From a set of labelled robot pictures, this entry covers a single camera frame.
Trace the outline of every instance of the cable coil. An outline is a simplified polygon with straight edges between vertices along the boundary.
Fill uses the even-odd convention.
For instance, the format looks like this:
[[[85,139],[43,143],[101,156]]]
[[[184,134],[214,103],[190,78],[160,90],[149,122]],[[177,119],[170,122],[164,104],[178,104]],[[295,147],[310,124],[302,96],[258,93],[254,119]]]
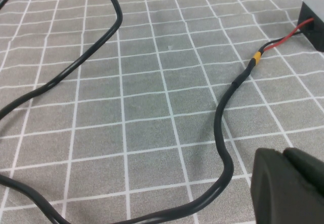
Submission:
[[[0,8],[7,1],[8,0],[0,0]],[[104,45],[116,33],[116,31],[118,30],[118,28],[122,23],[123,14],[120,5],[118,3],[118,0],[111,0],[111,2],[116,12],[116,21],[112,25],[112,27],[99,40],[97,40],[87,51],[85,51],[74,63],[72,63],[70,66],[64,69],[61,73],[59,73],[48,83],[39,87],[38,89],[35,89],[19,97],[18,99],[14,100],[13,102],[9,103],[7,106],[2,108],[0,110],[0,120],[3,119],[8,113],[10,113],[12,110],[17,108],[21,104],[27,102],[28,100],[34,97],[40,96],[45,92],[49,91],[50,89],[52,89],[53,87],[55,87],[64,78],[66,78],[69,74],[71,74],[76,68],[78,68],[81,64],[83,64],[91,55],[93,55],[102,45]],[[303,25],[309,22],[312,22],[312,20],[309,19],[306,22],[303,22]],[[296,33],[294,32],[292,32],[290,35],[288,35],[285,38],[268,42],[267,44],[262,46],[259,49],[260,54],[253,57],[250,60],[246,69],[232,82],[228,90],[221,98],[215,113],[214,136],[215,136],[216,148],[224,164],[224,169],[221,176],[217,179],[217,181],[199,198],[197,198],[196,200],[188,204],[163,210],[163,211],[158,211],[135,219],[116,222],[115,224],[134,224],[134,223],[154,224],[154,223],[162,223],[166,221],[180,219],[202,210],[203,208],[208,206],[211,202],[213,202],[224,191],[224,189],[228,186],[229,182],[231,181],[234,172],[233,160],[225,147],[222,127],[221,127],[224,108],[228,103],[229,99],[234,94],[234,92],[250,76],[252,69],[258,64],[264,51],[280,45],[281,43],[285,42],[289,37],[293,35],[300,34],[300,32],[296,32]],[[40,193],[38,193],[33,188],[3,175],[0,175],[0,184],[12,188],[18,192],[21,192],[29,199],[31,199],[51,223],[70,224],[51,206],[51,204]]]

